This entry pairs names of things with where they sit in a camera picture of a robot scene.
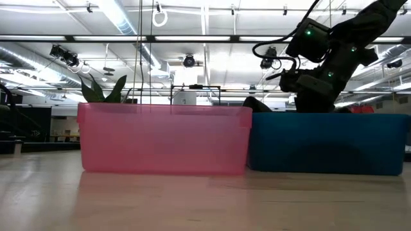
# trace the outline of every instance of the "robotic arm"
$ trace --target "robotic arm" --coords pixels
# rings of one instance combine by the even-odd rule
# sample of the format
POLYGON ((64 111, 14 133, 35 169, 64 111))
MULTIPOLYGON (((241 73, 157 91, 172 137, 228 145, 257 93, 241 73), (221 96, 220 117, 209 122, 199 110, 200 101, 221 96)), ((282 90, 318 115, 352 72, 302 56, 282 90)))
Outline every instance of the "robotic arm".
MULTIPOLYGON (((406 1, 375 1, 356 17, 332 28, 308 18, 309 12, 318 3, 315 1, 297 29, 287 36, 295 34, 286 54, 293 58, 301 55, 315 63, 324 62, 312 70, 296 69, 296 62, 293 62, 290 70, 284 69, 267 80, 281 77, 281 90, 297 93, 295 105, 298 112, 331 112, 334 101, 357 67, 377 61, 374 50, 365 47, 386 32, 406 1)), ((254 54, 258 46, 265 44, 257 44, 253 48, 254 54)), ((276 57, 274 60, 289 58, 276 57)))

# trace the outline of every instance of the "ceiling pipe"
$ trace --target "ceiling pipe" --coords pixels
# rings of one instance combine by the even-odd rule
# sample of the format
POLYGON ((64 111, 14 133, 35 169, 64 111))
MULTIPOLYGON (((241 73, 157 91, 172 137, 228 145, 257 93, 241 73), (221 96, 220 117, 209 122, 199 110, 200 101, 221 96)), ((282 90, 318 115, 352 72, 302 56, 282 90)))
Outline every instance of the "ceiling pipe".
POLYGON ((63 88, 81 87, 77 74, 17 44, 0 42, 0 60, 48 82, 64 81, 65 83, 59 83, 63 88))
MULTIPOLYGON (((119 0, 95 0, 94 1, 100 10, 109 18, 109 20, 116 26, 122 35, 138 35, 138 31, 131 23, 127 15, 127 11, 119 0)), ((144 61, 152 69, 162 69, 168 71, 168 65, 165 61, 160 60, 153 51, 150 51, 145 44, 133 44, 133 46, 141 53, 144 61)))
MULTIPOLYGON (((400 55, 402 55, 403 53, 409 51, 411 49, 411 44, 400 44, 400 45, 396 45, 386 51, 384 51, 384 53, 381 55, 381 57, 375 61, 374 63, 368 65, 367 67, 364 67, 362 70, 360 70, 359 74, 354 75, 353 77, 351 77, 351 79, 353 80, 359 80, 361 78, 364 78, 365 76, 367 76, 369 74, 369 71, 373 69, 373 67, 376 67, 378 65, 385 65, 385 64, 389 64, 390 62, 392 62, 394 59, 398 58, 400 55)), ((367 89, 370 88, 372 86, 375 85, 363 85, 361 87, 358 87, 357 89, 354 90, 363 90, 363 89, 367 89)))

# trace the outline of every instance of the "pink plastic bin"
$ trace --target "pink plastic bin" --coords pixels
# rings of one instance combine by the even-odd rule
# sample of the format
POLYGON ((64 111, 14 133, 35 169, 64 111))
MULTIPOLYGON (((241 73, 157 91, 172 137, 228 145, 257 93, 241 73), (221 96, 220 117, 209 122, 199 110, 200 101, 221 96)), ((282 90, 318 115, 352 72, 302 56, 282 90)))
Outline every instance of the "pink plastic bin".
POLYGON ((244 173, 252 110, 245 107, 80 103, 86 171, 244 173))

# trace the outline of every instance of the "ceiling light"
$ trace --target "ceiling light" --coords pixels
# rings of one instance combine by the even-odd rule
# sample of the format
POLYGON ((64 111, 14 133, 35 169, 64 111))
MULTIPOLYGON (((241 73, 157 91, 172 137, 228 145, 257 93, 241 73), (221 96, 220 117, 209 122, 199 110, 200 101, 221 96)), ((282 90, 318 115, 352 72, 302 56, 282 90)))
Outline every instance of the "ceiling light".
POLYGON ((400 86, 394 87, 394 90, 404 90, 404 89, 409 89, 411 88, 411 83, 404 83, 401 84, 400 86))
POLYGON ((0 78, 2 78, 4 80, 15 82, 15 83, 20 83, 20 84, 23 84, 23 85, 32 86, 32 87, 50 87, 50 85, 48 85, 47 83, 44 83, 44 82, 41 82, 41 81, 38 81, 38 80, 34 80, 32 78, 29 78, 29 77, 24 76, 24 75, 19 74, 19 73, 0 74, 0 78))
POLYGON ((370 102, 370 101, 373 101, 373 100, 378 99, 378 98, 381 98, 381 97, 382 97, 382 96, 371 97, 371 98, 368 98, 368 99, 365 99, 365 100, 361 101, 361 103, 370 102))
MULTIPOLYGON (((240 41, 253 41, 253 42, 261 42, 261 41, 272 41, 272 40, 277 40, 281 39, 282 37, 252 37, 252 36, 241 36, 240 41)), ((286 40, 285 42, 289 42, 293 39, 293 37, 290 37, 286 40)))
POLYGON ((42 36, 42 35, 0 35, 0 40, 47 40, 66 41, 64 36, 42 36))
POLYGON ((401 42, 403 37, 379 37, 374 42, 401 42))
POLYGON ((355 104, 355 102, 336 103, 335 107, 346 107, 346 106, 353 105, 353 104, 355 104))
POLYGON ((145 41, 145 36, 74 36, 76 41, 145 41))
POLYGON ((147 74, 151 74, 152 76, 156 76, 158 78, 170 77, 170 74, 168 72, 160 71, 158 69, 152 69, 151 71, 148 71, 147 74))
POLYGON ((391 94, 391 92, 363 92, 363 91, 354 91, 353 94, 391 94))
POLYGON ((79 96, 77 94, 66 94, 66 97, 71 99, 71 100, 81 102, 81 103, 86 103, 87 102, 87 100, 85 100, 85 98, 83 96, 79 96))
MULTIPOLYGON (((245 101, 246 97, 221 97, 221 101, 245 101)), ((288 98, 265 98, 264 102, 288 102, 288 98)))
POLYGON ((45 96, 43 93, 41 93, 39 91, 36 91, 36 90, 19 90, 19 91, 25 92, 25 93, 28 93, 28 94, 33 94, 35 96, 43 96, 43 97, 45 96))
POLYGON ((158 41, 230 41, 230 36, 156 36, 158 41))

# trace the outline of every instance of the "storage bin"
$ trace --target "storage bin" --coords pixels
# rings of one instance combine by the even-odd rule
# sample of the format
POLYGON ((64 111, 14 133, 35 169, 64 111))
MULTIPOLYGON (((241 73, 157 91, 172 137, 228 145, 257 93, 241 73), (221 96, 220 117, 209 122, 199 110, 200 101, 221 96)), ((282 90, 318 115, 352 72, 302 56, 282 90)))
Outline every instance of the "storage bin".
POLYGON ((86 171, 183 175, 244 173, 250 108, 80 103, 86 171))
POLYGON ((258 171, 399 175, 407 115, 253 114, 249 166, 258 171))

